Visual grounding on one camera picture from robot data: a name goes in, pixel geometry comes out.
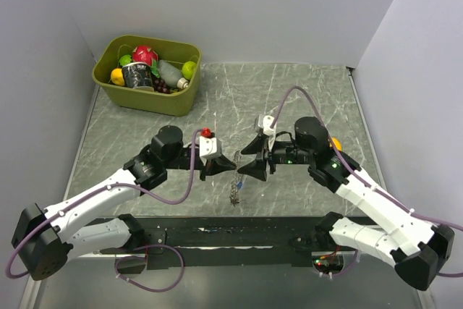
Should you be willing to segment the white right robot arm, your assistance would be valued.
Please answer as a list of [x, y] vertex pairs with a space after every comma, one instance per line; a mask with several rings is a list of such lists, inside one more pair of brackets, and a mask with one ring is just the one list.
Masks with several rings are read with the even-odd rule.
[[330, 212], [315, 228], [321, 248], [353, 248], [392, 266], [409, 286], [428, 289], [451, 255], [455, 233], [450, 226], [418, 217], [383, 191], [355, 160], [338, 149], [315, 117], [298, 119], [288, 141], [277, 140], [276, 120], [271, 116], [257, 117], [255, 131], [255, 139], [241, 152], [255, 155], [255, 160], [241, 167], [240, 174], [266, 181], [278, 164], [305, 165], [315, 182], [378, 225], [372, 229]]

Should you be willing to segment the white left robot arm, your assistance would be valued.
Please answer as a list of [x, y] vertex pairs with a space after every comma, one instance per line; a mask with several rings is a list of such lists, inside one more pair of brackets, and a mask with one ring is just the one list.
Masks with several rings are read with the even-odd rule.
[[[25, 208], [12, 238], [13, 256], [24, 264], [25, 274], [39, 281], [55, 274], [73, 257], [107, 248], [128, 253], [143, 243], [142, 227], [131, 215], [107, 224], [92, 225], [106, 209], [149, 195], [168, 205], [183, 203], [190, 195], [195, 172], [200, 180], [236, 165], [221, 150], [221, 142], [209, 129], [193, 132], [189, 145], [177, 126], [164, 126], [136, 156], [96, 186], [47, 208]], [[154, 189], [168, 178], [170, 169], [188, 170], [187, 189], [176, 200], [163, 198]]]

